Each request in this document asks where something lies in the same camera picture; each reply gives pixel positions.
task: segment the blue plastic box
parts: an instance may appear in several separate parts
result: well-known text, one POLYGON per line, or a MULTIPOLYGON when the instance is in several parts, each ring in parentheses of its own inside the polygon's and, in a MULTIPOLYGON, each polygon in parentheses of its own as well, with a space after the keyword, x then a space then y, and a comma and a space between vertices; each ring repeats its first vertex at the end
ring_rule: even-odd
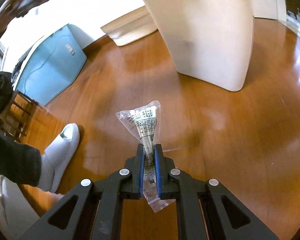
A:
POLYGON ((42 105, 70 86, 87 56, 72 36, 68 25, 35 44, 17 79, 15 89, 42 105))

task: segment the plastic bag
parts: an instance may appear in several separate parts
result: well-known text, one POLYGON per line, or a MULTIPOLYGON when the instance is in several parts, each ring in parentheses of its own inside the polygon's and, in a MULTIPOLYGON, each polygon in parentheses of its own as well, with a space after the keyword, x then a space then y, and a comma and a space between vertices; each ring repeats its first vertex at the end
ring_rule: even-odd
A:
POLYGON ((120 122, 143 145, 145 167, 143 195, 154 212, 162 210, 175 201, 174 199, 161 200, 157 194, 154 145, 157 143, 160 133, 160 114, 159 101, 152 101, 147 106, 116 113, 120 122))

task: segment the white wall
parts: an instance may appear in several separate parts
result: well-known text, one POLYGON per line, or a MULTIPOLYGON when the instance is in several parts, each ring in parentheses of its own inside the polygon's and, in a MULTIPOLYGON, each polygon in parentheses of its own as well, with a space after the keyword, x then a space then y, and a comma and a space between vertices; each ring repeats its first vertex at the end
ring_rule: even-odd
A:
POLYGON ((258 18, 286 21, 285 0, 251 0, 253 13, 258 18))
POLYGON ((12 71, 22 54, 43 35, 50 34, 70 23, 70 29, 81 48, 97 40, 104 33, 103 25, 133 11, 142 0, 50 0, 32 9, 24 18, 14 19, 1 38, 9 53, 4 70, 12 71))

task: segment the person's leg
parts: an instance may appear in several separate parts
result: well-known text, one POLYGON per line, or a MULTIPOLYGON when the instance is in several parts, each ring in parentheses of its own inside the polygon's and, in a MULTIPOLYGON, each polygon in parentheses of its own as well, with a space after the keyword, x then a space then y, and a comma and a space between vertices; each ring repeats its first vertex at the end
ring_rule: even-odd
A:
POLYGON ((36 187, 41 175, 40 151, 0 133, 0 175, 17 184, 36 187))
POLYGON ((55 193, 80 139, 76 124, 67 124, 44 155, 29 145, 0 133, 0 175, 17 184, 28 184, 55 193))

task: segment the white storage container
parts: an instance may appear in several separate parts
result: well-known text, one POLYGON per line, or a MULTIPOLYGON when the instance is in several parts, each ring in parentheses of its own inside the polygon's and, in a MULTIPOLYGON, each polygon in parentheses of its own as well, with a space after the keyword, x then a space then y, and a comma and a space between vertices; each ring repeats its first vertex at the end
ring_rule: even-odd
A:
POLYGON ((253 41, 251 0, 143 0, 179 73, 243 87, 253 41))
POLYGON ((146 6, 129 12, 101 27, 117 46, 137 41, 157 30, 146 6))

